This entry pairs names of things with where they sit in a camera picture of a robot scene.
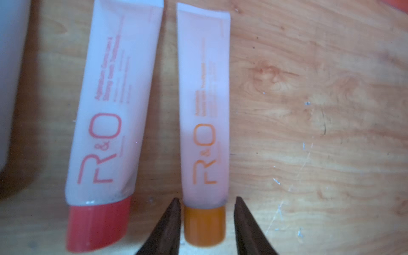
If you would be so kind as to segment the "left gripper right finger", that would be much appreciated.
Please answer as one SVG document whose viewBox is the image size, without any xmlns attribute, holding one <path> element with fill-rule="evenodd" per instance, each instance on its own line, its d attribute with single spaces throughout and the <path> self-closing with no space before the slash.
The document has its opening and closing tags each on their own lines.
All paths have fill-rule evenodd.
<svg viewBox="0 0 408 255">
<path fill-rule="evenodd" d="M 236 198 L 234 226 L 238 255 L 278 255 L 242 197 Z"/>
</svg>

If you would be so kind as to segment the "pink cap toothpaste tube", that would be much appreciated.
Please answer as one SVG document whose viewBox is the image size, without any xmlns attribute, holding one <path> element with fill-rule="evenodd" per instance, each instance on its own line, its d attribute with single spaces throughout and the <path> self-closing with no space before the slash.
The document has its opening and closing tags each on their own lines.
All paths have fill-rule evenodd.
<svg viewBox="0 0 408 255">
<path fill-rule="evenodd" d="M 65 186 L 70 252 L 126 234 L 163 11 L 163 1 L 94 2 Z"/>
</svg>

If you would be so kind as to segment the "black cap white tube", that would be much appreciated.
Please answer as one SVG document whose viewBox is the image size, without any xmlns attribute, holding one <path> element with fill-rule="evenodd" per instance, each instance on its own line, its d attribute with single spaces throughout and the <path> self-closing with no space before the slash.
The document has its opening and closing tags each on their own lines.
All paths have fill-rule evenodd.
<svg viewBox="0 0 408 255">
<path fill-rule="evenodd" d="M 1 169 L 7 164 L 30 1 L 1 1 Z"/>
</svg>

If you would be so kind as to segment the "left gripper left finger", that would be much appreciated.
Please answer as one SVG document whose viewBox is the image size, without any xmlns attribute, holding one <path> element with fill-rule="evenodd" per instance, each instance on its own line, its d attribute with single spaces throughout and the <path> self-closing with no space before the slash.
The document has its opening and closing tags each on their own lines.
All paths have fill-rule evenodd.
<svg viewBox="0 0 408 255">
<path fill-rule="evenodd" d="M 181 204 L 174 198 L 136 255 L 178 255 L 181 237 Z"/>
</svg>

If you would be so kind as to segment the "orange cap toothpaste tube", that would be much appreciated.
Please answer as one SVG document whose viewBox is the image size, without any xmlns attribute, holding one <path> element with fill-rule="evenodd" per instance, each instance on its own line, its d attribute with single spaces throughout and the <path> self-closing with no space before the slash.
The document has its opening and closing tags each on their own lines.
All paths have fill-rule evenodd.
<svg viewBox="0 0 408 255">
<path fill-rule="evenodd" d="M 184 236 L 197 247 L 226 233 L 230 29 L 228 12 L 177 4 Z"/>
</svg>

